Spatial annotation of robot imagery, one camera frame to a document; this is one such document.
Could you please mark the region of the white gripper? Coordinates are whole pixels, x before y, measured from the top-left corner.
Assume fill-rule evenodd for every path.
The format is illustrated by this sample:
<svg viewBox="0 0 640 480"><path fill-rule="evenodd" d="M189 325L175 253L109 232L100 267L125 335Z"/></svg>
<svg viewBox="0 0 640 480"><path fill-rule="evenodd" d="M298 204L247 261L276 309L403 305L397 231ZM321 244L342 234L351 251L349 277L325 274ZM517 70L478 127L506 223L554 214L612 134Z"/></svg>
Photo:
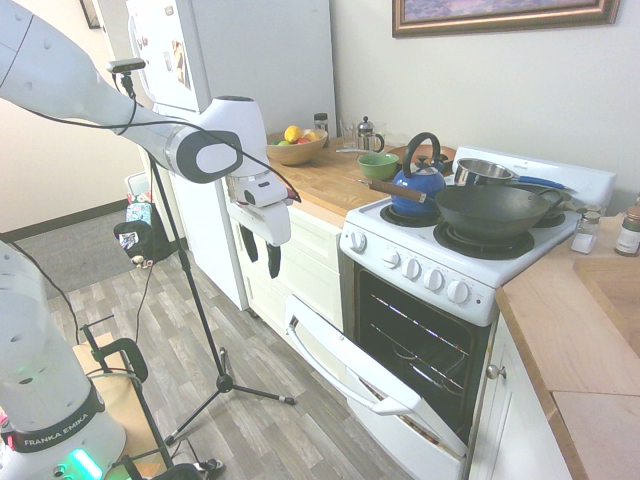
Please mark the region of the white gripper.
<svg viewBox="0 0 640 480"><path fill-rule="evenodd" d="M241 238L251 262L258 260L254 233L266 243L268 270L272 279L281 268L281 247L291 238L286 187L273 173L227 176L228 212L240 226Z"/></svg>

